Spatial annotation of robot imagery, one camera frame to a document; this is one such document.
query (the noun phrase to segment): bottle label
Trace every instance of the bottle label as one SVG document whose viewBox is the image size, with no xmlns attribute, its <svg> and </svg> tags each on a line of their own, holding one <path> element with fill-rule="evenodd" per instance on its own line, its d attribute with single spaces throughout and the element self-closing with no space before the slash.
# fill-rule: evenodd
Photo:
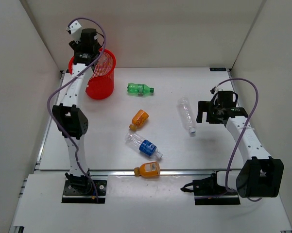
<svg viewBox="0 0 292 233">
<path fill-rule="evenodd" d="M 151 171 L 155 171 L 155 163 L 151 164 Z"/>
<path fill-rule="evenodd" d="M 143 90 L 144 90 L 144 86 L 139 84 L 137 88 L 137 92 L 139 96 L 143 96 L 143 93 L 142 93 Z"/>
<path fill-rule="evenodd" d="M 151 156 L 155 152 L 155 149 L 156 146 L 148 140 L 144 140 L 139 147 L 139 150 L 148 156 Z"/>
<path fill-rule="evenodd" d="M 140 117 L 140 118 L 137 119 L 135 125 L 139 127 L 139 126 L 141 126 L 145 122 L 145 120 L 146 120 L 145 117 Z"/>
<path fill-rule="evenodd" d="M 145 164 L 145 172 L 155 171 L 155 163 Z"/>
<path fill-rule="evenodd" d="M 150 164 L 145 165 L 145 171 L 146 172 L 151 171 Z"/>
</svg>

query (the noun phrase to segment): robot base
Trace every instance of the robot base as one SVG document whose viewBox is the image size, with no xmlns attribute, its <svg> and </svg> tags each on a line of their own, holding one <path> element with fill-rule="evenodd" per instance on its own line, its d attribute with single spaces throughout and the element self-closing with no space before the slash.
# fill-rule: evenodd
<svg viewBox="0 0 292 233">
<path fill-rule="evenodd" d="M 195 205 L 240 205 L 238 193 L 225 193 L 225 187 L 217 185 L 215 173 L 201 180 L 193 180 L 191 183 L 184 185 L 180 190 L 193 193 Z M 219 195 L 219 197 L 204 198 L 205 196 L 216 195 Z"/>
<path fill-rule="evenodd" d="M 105 196 L 107 190 L 107 181 L 106 180 L 93 180 L 97 192 L 98 192 L 98 202 L 96 199 L 92 198 L 93 189 L 89 189 L 86 193 L 80 193 L 75 188 L 72 187 L 71 183 L 66 180 L 63 196 L 62 196 L 62 203 L 89 203 L 89 204 L 104 204 L 105 203 Z"/>
</svg>

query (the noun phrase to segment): plastic bottle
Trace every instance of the plastic bottle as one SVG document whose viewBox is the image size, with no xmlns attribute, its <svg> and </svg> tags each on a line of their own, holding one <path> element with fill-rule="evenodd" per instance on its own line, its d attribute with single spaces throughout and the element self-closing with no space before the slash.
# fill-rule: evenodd
<svg viewBox="0 0 292 233">
<path fill-rule="evenodd" d="M 160 175 L 160 165 L 158 162 L 150 162 L 134 168 L 135 176 L 144 178 L 158 177 Z"/>
<path fill-rule="evenodd" d="M 132 124 L 130 124 L 129 128 L 133 131 L 136 131 L 137 128 L 142 127 L 148 117 L 149 115 L 144 110 L 140 109 L 133 117 Z"/>
<path fill-rule="evenodd" d="M 129 131 L 127 133 L 125 136 L 125 142 L 129 147 L 135 149 L 136 151 L 141 151 L 151 158 L 157 157 L 157 159 L 161 159 L 163 156 L 154 144 L 148 140 L 145 140 L 145 138 L 133 131 Z"/>
<path fill-rule="evenodd" d="M 181 98 L 177 102 L 177 109 L 184 128 L 189 134 L 195 133 L 195 119 L 188 98 Z"/>
<path fill-rule="evenodd" d="M 133 95 L 144 96 L 148 94 L 153 94 L 154 91 L 154 88 L 150 88 L 145 84 L 129 83 L 127 85 L 127 92 Z"/>
</svg>

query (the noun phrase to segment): white wall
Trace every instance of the white wall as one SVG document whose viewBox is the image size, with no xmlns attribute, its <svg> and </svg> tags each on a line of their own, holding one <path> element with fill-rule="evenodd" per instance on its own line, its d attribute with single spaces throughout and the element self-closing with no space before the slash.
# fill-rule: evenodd
<svg viewBox="0 0 292 233">
<path fill-rule="evenodd" d="M 252 124 L 270 154 L 284 163 L 280 194 L 292 223 L 292 0 L 266 1 L 232 74 L 259 89 Z M 254 91 L 242 83 L 238 88 L 250 109 Z"/>
<path fill-rule="evenodd" d="M 75 17 L 97 20 L 117 67 L 231 68 L 262 0 L 27 0 L 60 69 Z"/>
<path fill-rule="evenodd" d="M 60 73 L 18 0 L 0 0 L 0 233 L 34 168 Z"/>
</svg>

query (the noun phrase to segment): empty water bottle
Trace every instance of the empty water bottle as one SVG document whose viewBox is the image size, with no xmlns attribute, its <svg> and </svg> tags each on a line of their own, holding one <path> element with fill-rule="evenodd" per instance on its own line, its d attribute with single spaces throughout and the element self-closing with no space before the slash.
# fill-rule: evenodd
<svg viewBox="0 0 292 233">
<path fill-rule="evenodd" d="M 181 98 L 177 102 L 177 109 L 183 124 L 183 127 L 189 132 L 189 134 L 195 133 L 195 119 L 190 107 L 188 98 Z"/>
</svg>

